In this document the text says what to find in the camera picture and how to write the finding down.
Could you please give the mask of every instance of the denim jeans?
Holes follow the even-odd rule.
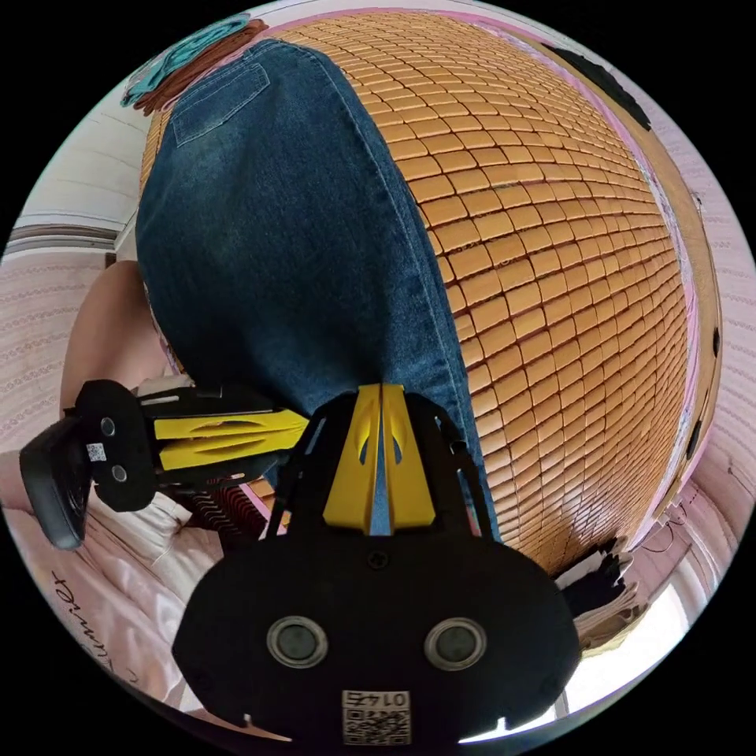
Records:
[[[198,384],[252,385],[306,416],[362,384],[402,384],[462,431],[495,525],[428,234],[325,55],[266,39],[187,90],[146,182],[136,245],[155,319]],[[388,529],[383,478],[381,459],[377,535]]]

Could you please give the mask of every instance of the bamboo mat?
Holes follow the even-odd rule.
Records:
[[[274,36],[342,68],[417,201],[505,542],[555,573],[634,533],[672,449],[687,346],[672,241],[626,145],[564,80],[469,24],[367,13]],[[143,184],[168,118],[153,119]],[[677,211],[679,174],[662,183]]]

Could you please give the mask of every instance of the sticker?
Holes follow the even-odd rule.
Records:
[[[89,455],[90,462],[108,461],[108,458],[105,456],[105,447],[101,443],[88,443],[87,454]]]
[[[408,746],[408,691],[342,691],[344,744],[347,746]]]

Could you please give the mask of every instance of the black cloth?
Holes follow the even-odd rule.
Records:
[[[568,585],[561,593],[573,617],[611,603],[624,590],[619,560],[608,555],[594,572]]]
[[[567,61],[574,69],[580,71],[586,79],[592,81],[607,97],[613,99],[633,120],[646,129],[651,130],[651,122],[638,104],[637,100],[601,65],[586,60],[582,55],[571,50],[561,50],[558,47],[545,45],[553,53]]]

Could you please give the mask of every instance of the screw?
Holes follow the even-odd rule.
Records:
[[[116,424],[109,417],[103,417],[100,421],[100,430],[103,435],[116,435]]]
[[[371,551],[368,554],[368,567],[383,569],[388,566],[388,554],[385,551]]]

